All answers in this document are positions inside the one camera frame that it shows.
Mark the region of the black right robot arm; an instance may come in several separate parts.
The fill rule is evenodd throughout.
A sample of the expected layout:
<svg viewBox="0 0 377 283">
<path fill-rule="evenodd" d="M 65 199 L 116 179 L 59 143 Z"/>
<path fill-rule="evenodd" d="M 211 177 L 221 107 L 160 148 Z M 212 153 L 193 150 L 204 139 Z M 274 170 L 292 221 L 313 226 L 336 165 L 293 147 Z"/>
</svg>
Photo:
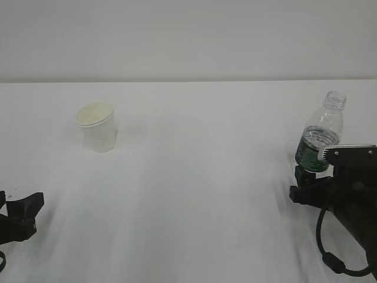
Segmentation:
<svg viewBox="0 0 377 283">
<path fill-rule="evenodd" d="M 317 178 L 296 166 L 295 179 L 297 184 L 289 189 L 292 202 L 320 210 L 315 235 L 323 263 L 336 274 L 376 275 L 376 168 L 336 166 L 333 176 Z M 331 212 L 364 249 L 366 268 L 348 269 L 337 256 L 325 251 L 321 230 L 326 212 Z"/>
</svg>

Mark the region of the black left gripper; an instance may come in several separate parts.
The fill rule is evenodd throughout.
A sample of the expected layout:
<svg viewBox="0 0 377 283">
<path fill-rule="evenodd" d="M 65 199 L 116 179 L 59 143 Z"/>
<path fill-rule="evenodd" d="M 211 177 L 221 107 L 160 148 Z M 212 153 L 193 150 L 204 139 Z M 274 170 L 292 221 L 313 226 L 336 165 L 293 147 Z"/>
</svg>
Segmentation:
<svg viewBox="0 0 377 283">
<path fill-rule="evenodd" d="M 44 206 L 44 194 L 37 192 L 26 198 L 7 201 L 1 191 L 1 208 L 6 205 L 7 215 L 1 214 L 1 244 L 23 242 L 36 231 L 35 217 Z"/>
</svg>

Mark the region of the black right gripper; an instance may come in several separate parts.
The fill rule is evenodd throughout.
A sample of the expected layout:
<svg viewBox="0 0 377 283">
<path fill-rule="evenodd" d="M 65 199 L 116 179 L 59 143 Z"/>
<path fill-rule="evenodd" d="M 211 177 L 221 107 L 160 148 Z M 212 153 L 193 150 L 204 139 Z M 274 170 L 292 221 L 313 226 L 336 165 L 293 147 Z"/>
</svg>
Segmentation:
<svg viewBox="0 0 377 283">
<path fill-rule="evenodd" d="M 294 203 L 332 212 L 342 224 L 376 223 L 376 167 L 334 167 L 333 176 L 317 178 L 295 166 L 296 185 L 289 197 Z"/>
</svg>

